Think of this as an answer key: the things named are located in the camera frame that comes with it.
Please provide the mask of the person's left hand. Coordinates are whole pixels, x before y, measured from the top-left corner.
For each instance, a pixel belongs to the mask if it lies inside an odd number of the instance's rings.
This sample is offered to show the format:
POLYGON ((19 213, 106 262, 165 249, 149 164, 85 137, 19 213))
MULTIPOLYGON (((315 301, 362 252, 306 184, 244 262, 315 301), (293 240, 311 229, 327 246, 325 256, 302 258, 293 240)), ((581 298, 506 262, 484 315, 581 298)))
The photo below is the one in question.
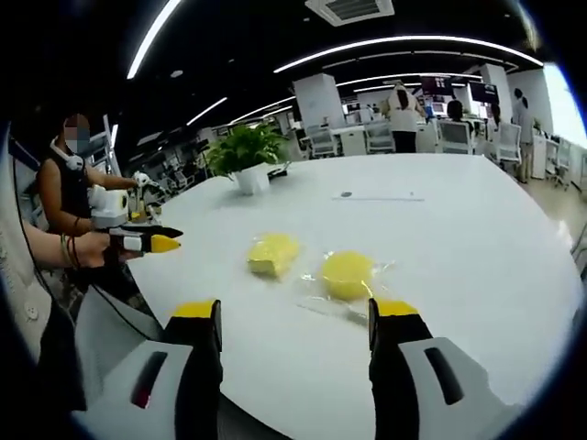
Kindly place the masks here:
POLYGON ((97 268, 105 265, 105 251, 111 245, 111 236, 106 233, 88 232, 76 237, 72 246, 74 255, 82 268, 97 268))

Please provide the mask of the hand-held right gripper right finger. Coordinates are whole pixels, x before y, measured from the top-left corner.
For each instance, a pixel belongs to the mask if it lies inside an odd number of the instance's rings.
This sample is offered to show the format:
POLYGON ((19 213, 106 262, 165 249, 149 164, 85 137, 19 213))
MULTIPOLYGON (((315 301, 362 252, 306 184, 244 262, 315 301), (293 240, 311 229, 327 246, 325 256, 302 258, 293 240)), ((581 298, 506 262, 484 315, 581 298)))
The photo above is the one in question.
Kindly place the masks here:
POLYGON ((368 328, 376 438, 496 439, 514 420, 487 371, 415 307, 371 298, 368 328))

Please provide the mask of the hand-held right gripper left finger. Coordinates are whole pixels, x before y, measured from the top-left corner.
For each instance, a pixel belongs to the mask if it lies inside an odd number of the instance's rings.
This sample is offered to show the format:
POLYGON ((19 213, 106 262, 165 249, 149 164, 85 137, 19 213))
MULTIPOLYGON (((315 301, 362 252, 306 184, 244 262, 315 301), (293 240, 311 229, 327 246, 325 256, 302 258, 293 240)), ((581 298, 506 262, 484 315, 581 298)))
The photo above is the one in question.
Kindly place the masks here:
POLYGON ((221 302, 178 306, 163 331, 124 304, 86 301, 75 330, 93 439, 216 439, 221 302))

